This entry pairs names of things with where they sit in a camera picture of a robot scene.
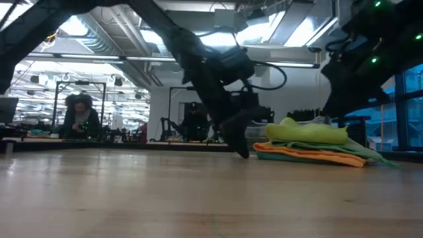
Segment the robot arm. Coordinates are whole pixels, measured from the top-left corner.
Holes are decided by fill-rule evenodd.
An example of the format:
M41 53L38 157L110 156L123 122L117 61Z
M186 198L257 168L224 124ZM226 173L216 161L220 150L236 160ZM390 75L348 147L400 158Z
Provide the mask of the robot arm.
M224 54L205 47L194 33L177 26L153 0L39 0L0 32L0 93L10 87L15 65L70 16L119 4L128 4L163 39L184 69L183 82L192 82L225 142L247 158L244 130L256 112L241 113L231 104L223 86L239 79L246 82L254 74L253 62L239 46Z

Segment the dark hair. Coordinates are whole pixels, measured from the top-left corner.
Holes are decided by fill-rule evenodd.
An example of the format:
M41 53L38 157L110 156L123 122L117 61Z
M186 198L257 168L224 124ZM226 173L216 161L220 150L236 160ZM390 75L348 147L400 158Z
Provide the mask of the dark hair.
M65 104L68 109L73 108L77 103L83 103L85 105L85 108L93 107L93 99L90 95L69 95L65 99Z
M198 106L197 102L191 102L190 110L198 110Z

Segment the yellow towel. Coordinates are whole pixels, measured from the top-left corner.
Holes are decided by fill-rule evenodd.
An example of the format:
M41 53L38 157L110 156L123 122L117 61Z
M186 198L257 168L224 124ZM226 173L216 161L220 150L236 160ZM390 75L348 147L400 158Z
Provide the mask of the yellow towel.
M306 124L300 126L292 118L284 118L280 124L266 126L269 140L331 143L343 145L348 141L346 128L335 128L326 124Z
M341 163L344 165L350 165L358 168L364 167L364 164L366 162L365 159L347 153L336 153L330 151L302 151L290 149L288 147L274 147L269 142L255 143L253 147L256 151L259 152L283 153L285 155L290 155L293 157L332 161L335 163Z

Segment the woman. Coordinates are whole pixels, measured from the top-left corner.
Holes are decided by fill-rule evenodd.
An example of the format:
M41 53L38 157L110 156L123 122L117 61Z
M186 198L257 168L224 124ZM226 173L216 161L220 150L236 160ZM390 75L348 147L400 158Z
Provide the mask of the woman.
M89 95L70 95L65 100L67 112L63 128L67 138L87 139L98 136L100 120Z

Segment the table surface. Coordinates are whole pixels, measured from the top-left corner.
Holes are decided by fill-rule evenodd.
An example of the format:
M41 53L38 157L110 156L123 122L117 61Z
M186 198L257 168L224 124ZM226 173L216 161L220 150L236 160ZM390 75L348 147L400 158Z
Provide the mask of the table surface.
M421 238L422 222L422 165L122 149L0 157L2 238Z

